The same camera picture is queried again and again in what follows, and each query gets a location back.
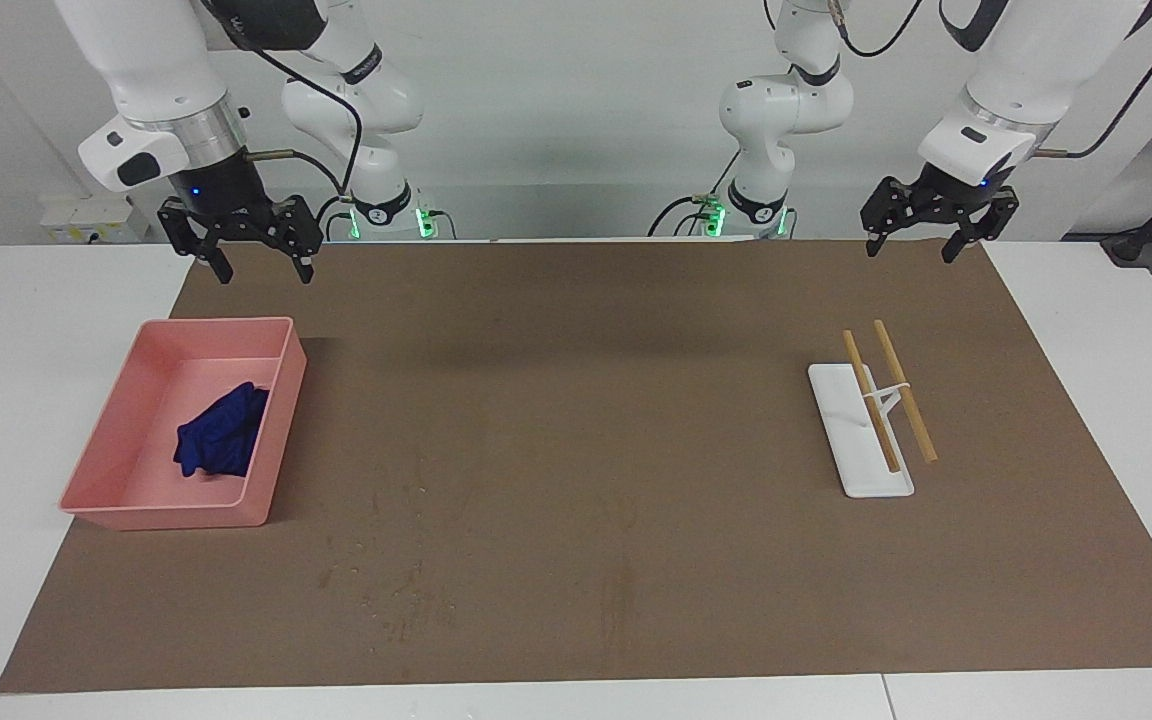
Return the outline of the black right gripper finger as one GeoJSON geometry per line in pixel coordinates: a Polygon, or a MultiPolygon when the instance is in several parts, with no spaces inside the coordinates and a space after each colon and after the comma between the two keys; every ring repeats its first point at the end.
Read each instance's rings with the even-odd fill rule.
{"type": "Polygon", "coordinates": [[[198,236],[182,200],[164,200],[157,209],[157,220],[175,253],[209,266],[221,285],[230,283],[234,272],[219,240],[211,234],[198,236]]]}
{"type": "Polygon", "coordinates": [[[291,260],[302,285],[314,279],[314,258],[323,247],[323,232],[305,197],[291,195],[271,205],[270,247],[291,260]]]}

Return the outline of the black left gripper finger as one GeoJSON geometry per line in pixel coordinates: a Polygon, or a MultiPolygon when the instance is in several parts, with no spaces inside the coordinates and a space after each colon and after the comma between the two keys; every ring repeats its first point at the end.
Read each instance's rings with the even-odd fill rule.
{"type": "Polygon", "coordinates": [[[965,247],[973,245],[979,241],[996,240],[1005,232],[1006,223],[1010,222],[1011,215],[1020,209],[1020,197],[1015,190],[1000,190],[980,209],[986,211],[980,219],[973,220],[972,214],[969,213],[969,206],[960,204],[960,202],[952,204],[948,217],[954,220],[957,228],[942,247],[941,258],[943,263],[954,263],[965,247]]]}
{"type": "Polygon", "coordinates": [[[918,183],[904,183],[896,177],[884,177],[878,182],[859,211],[861,227],[867,232],[867,258],[876,258],[881,252],[892,233],[922,223],[920,190],[918,183]]]}

